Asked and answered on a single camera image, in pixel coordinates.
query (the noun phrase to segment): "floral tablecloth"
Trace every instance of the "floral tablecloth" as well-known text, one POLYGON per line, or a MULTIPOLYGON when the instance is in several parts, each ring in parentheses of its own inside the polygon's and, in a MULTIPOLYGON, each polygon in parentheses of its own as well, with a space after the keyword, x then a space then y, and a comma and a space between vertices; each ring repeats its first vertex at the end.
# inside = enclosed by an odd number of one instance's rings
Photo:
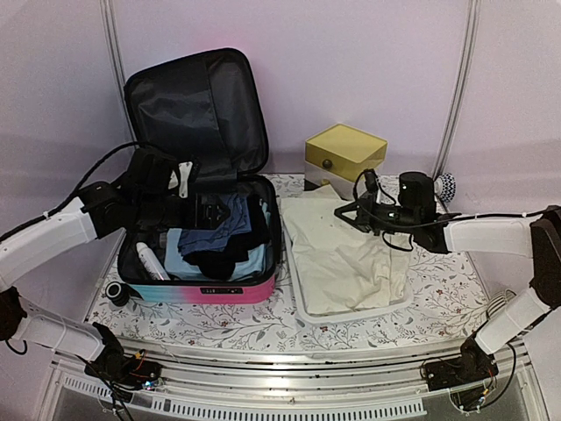
MULTIPOLYGON (((270 175, 279 197, 302 193, 301 175, 270 175)), ((397 196, 397 180, 381 177, 397 196)), ((413 303, 385 316, 337 325, 309 325, 298 318, 284 255, 273 295, 257 305, 188 305, 131 300, 112 308, 108 282, 119 281, 116 262, 89 314, 90 322, 116 335, 176 346, 294 353, 391 348, 468 336, 485 319, 486 296, 463 253, 412 252, 408 281, 413 303)))

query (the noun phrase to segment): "storage box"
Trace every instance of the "storage box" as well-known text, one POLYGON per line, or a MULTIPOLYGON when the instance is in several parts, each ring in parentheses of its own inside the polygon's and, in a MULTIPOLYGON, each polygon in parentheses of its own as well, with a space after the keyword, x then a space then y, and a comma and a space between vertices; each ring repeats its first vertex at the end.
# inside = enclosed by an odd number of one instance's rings
POLYGON ((386 158, 387 141, 348 125, 334 125, 306 141, 305 189, 331 183, 345 199, 367 168, 379 168, 386 158))
POLYGON ((257 194, 267 203, 271 241, 261 275, 235 282, 156 281, 146 272, 136 244, 146 243, 163 264, 161 232, 128 232, 117 270, 146 301, 164 303, 258 303, 274 289, 281 261, 281 220, 272 183, 257 175, 269 147, 252 71, 238 50, 225 48, 170 61, 133 75, 124 97, 138 140, 150 142, 198 167, 189 194, 257 194))

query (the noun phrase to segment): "open suitcase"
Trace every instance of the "open suitcase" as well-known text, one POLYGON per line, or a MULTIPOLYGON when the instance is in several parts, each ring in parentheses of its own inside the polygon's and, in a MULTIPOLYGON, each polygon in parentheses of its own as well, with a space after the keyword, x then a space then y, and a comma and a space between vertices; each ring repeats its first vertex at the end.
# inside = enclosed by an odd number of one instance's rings
POLYGON ((238 50, 225 48, 163 63, 133 75, 124 97, 138 141, 153 143, 179 161, 197 163, 189 194, 258 194, 270 212, 271 241, 263 272, 250 279, 155 281, 142 265, 136 244, 146 243, 163 262, 161 232, 128 232, 117 259, 121 279, 150 302, 266 300, 281 260, 281 220, 272 183, 256 174, 266 164, 269 147, 249 61, 238 50))

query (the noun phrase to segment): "ventilation grille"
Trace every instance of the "ventilation grille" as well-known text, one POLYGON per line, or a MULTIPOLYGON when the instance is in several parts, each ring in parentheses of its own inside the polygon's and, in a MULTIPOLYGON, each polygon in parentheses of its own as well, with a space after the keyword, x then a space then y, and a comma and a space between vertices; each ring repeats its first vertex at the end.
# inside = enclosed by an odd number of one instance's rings
POLYGON ((155 397, 152 410, 202 421, 368 421, 426 415, 421 399, 361 407, 359 410, 238 410, 155 397))
POLYGON ((73 375, 65 375, 64 387, 93 397, 109 399, 111 394, 110 390, 103 385, 100 386, 95 381, 92 382, 73 375))

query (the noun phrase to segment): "white cloth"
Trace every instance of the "white cloth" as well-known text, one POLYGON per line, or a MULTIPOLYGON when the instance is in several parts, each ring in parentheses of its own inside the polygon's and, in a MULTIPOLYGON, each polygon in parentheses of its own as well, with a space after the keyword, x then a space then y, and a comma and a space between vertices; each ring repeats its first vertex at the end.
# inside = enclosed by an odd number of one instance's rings
MULTIPOLYGON (((314 315, 387 307, 403 297, 410 253, 389 248, 380 237, 341 221, 333 211, 348 202, 328 191, 287 198, 280 212, 292 240, 292 253, 306 311, 314 315)), ((408 248, 408 237, 387 236, 408 248)))

